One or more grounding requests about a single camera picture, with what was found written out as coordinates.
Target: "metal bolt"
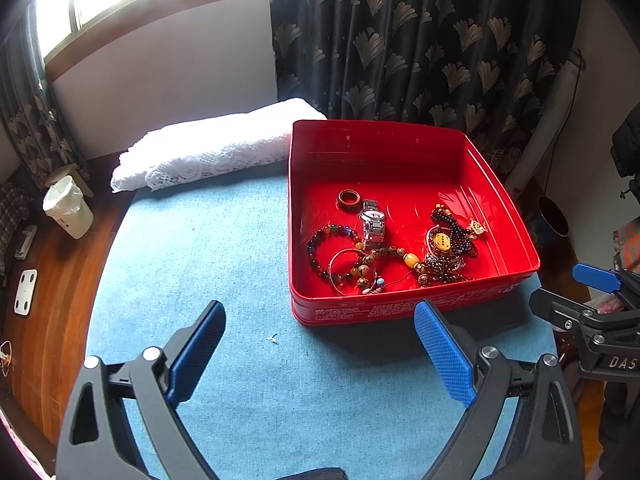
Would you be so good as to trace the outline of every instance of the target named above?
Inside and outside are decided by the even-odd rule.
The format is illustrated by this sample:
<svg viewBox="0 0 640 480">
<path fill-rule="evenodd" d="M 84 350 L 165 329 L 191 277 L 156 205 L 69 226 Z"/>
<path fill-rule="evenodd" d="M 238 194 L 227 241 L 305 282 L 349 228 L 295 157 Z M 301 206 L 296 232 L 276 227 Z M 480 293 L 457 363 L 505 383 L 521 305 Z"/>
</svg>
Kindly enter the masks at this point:
<svg viewBox="0 0 640 480">
<path fill-rule="evenodd" d="M 498 352 L 498 349 L 494 348 L 493 346 L 484 346 L 482 347 L 482 350 L 480 352 L 487 359 L 495 359 L 498 357 L 498 354 L 500 353 Z"/>
<path fill-rule="evenodd" d="M 545 354 L 542 358 L 542 362 L 547 366 L 556 366 L 558 364 L 558 359 L 555 355 Z"/>
<path fill-rule="evenodd" d="M 150 346 L 142 352 L 142 357 L 145 358 L 146 361 L 155 361 L 160 357 L 160 353 L 161 351 L 157 346 Z"/>
<path fill-rule="evenodd" d="M 100 359 L 98 359 L 95 355 L 90 355 L 87 359 L 84 360 L 84 367 L 89 368 L 89 370 L 97 367 L 98 364 L 100 364 Z"/>
</svg>

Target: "dark patterned curtain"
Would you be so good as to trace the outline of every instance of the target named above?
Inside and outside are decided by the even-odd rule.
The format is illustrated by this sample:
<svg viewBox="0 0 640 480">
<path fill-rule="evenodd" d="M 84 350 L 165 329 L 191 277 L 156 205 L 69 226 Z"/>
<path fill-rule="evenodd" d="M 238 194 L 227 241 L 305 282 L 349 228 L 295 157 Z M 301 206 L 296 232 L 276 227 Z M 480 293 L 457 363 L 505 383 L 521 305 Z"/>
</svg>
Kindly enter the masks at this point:
<svg viewBox="0 0 640 480">
<path fill-rule="evenodd" d="M 506 177 L 572 46 L 581 0 L 271 0 L 281 100 L 458 128 Z"/>
<path fill-rule="evenodd" d="M 86 162 L 60 114 L 47 83 L 36 31 L 35 4 L 0 48 L 0 124 L 38 188 L 61 166 L 76 163 L 87 180 Z"/>
</svg>

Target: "dark blue bucket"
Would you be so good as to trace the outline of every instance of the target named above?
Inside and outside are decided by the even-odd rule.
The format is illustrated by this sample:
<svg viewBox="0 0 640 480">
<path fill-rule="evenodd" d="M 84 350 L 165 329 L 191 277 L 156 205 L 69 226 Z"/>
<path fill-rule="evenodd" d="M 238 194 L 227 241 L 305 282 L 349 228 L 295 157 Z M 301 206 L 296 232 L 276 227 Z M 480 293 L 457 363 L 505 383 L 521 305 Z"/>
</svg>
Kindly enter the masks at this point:
<svg viewBox="0 0 640 480">
<path fill-rule="evenodd" d="M 541 196 L 538 211 L 525 222 L 538 252 L 548 250 L 569 235 L 569 224 L 556 203 Z"/>
</svg>

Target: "silver wristwatch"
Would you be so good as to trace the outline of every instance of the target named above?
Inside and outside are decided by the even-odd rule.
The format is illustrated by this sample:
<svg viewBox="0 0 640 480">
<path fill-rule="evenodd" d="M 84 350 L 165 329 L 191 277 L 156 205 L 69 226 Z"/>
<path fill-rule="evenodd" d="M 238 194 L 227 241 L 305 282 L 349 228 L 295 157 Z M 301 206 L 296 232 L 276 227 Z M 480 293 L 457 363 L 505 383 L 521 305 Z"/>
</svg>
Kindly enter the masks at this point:
<svg viewBox="0 0 640 480">
<path fill-rule="evenodd" d="M 360 218 L 364 223 L 364 247 L 375 249 L 385 241 L 385 214 L 378 209 L 377 200 L 363 200 Z"/>
</svg>

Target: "red plastic container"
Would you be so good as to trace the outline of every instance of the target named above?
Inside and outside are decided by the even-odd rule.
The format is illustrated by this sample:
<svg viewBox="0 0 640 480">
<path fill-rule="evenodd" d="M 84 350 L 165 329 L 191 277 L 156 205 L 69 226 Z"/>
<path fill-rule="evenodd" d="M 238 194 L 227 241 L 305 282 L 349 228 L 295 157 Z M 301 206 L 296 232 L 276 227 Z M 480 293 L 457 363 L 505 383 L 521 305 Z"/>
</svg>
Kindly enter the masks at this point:
<svg viewBox="0 0 640 480">
<path fill-rule="evenodd" d="M 478 257 L 465 258 L 470 282 L 420 288 L 414 273 L 381 294 L 340 297 L 308 264 L 306 245 L 326 224 L 342 224 L 362 235 L 357 213 L 338 208 L 337 196 L 354 189 L 377 200 L 386 213 L 387 245 L 421 258 L 430 214 L 444 203 L 463 226 L 473 216 L 488 232 L 476 241 Z M 338 250 L 352 248 L 330 237 L 316 259 L 326 269 Z M 355 254 L 336 260 L 348 272 Z M 292 310 L 304 324 L 341 324 L 411 316 L 427 298 L 441 310 L 497 298 L 532 275 L 540 260 L 508 193 L 478 150 L 459 130 L 387 121 L 298 121 L 289 159 L 289 286 Z M 408 267 L 389 259 L 380 269 L 387 283 Z"/>
</svg>

